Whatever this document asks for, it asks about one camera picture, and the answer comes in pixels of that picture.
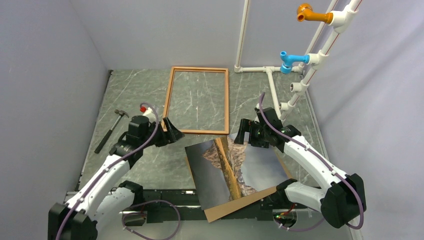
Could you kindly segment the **wooden picture frame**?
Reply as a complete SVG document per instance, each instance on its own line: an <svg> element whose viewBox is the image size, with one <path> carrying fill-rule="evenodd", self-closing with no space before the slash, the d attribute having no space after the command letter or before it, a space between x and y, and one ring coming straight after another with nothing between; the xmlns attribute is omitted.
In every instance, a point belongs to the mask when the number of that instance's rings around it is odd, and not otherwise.
<svg viewBox="0 0 424 240"><path fill-rule="evenodd" d="M165 104L162 117L166 118L169 113L172 99L172 90L176 72L200 72L200 73L222 73L224 74L224 130L199 130L199 129L181 129L184 134L191 135L228 135L230 133L230 100L229 100L229 69L218 67L194 67L194 66L173 66L169 75Z"/></svg>

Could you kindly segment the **glossy mountain landscape photo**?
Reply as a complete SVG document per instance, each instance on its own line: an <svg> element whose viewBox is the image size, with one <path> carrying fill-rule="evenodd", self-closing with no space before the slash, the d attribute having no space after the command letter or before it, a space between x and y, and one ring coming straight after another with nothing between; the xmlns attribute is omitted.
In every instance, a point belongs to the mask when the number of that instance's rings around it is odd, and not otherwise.
<svg viewBox="0 0 424 240"><path fill-rule="evenodd" d="M252 146L248 134L242 144L236 144L236 136L231 134L185 147L204 210L275 187L289 178L271 146Z"/></svg>

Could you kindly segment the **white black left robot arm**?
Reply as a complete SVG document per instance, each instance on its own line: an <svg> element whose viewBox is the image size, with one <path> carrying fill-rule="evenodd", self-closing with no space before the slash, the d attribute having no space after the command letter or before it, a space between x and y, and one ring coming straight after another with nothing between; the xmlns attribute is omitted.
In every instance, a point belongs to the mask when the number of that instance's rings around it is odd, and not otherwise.
<svg viewBox="0 0 424 240"><path fill-rule="evenodd" d="M163 147L184 137L168 118L134 116L103 165L86 185L66 203L54 204L48 212L49 240L95 240L101 230L126 208L145 204L143 187L131 181L112 188L143 156L144 148Z"/></svg>

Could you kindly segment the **blue pipe elbow fitting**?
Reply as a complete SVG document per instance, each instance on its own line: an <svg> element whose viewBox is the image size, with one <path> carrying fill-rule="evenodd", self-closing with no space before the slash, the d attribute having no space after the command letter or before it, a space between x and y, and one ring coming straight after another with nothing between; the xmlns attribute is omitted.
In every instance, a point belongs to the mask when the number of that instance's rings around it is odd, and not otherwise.
<svg viewBox="0 0 424 240"><path fill-rule="evenodd" d="M307 55L290 55L287 54L286 51L280 52L280 59L282 60L282 64L280 67L280 71L283 74L289 74L292 71L294 63L305 63L307 64L310 61L310 56Z"/></svg>

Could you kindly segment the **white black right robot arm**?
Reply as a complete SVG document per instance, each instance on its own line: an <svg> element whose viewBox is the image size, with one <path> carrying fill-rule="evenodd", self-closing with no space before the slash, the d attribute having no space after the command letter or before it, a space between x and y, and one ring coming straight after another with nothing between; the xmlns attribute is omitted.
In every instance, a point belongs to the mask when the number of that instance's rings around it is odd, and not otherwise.
<svg viewBox="0 0 424 240"><path fill-rule="evenodd" d="M360 229L367 210L363 179L330 163L296 127L284 126L273 108L255 108L255 112L257 120L241 119L234 143L241 144L248 133L248 144L259 148L276 147L300 164L318 183L318 187L311 187L290 178L276 186L270 200L282 208L300 204L316 210L337 229L344 225Z"/></svg>

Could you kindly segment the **orange pipe elbow fitting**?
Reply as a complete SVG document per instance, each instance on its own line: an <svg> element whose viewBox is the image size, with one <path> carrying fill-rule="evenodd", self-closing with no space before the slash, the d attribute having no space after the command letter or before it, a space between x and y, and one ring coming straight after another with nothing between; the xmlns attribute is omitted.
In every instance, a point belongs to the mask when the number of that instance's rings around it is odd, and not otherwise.
<svg viewBox="0 0 424 240"><path fill-rule="evenodd" d="M302 3L296 10L297 21L313 21L313 22L323 22L325 24L330 24L333 21L334 15L331 12L327 13L318 13L314 12L312 6L309 3Z"/></svg>

